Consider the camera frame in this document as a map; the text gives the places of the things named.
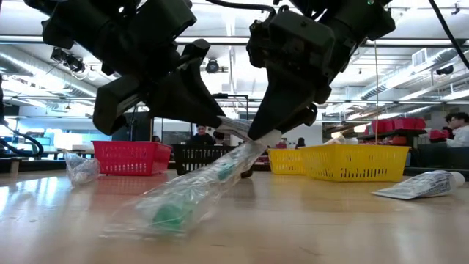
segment table surface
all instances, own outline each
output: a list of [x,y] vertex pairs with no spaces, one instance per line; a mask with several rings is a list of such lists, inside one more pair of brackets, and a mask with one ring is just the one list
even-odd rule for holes
[[392,183],[329,183],[256,172],[224,195],[211,219],[175,243],[102,236],[112,213],[161,184],[162,176],[113,177],[75,189],[64,172],[20,179],[29,180],[0,180],[2,264],[457,264],[469,259],[469,186],[452,196],[405,202],[370,194]]

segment toothpaste tube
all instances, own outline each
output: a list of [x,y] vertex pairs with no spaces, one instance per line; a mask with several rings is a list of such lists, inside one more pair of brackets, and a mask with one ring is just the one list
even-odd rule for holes
[[451,193],[464,182],[464,176],[458,172],[425,172],[390,188],[375,191],[373,194],[396,199],[438,197]]

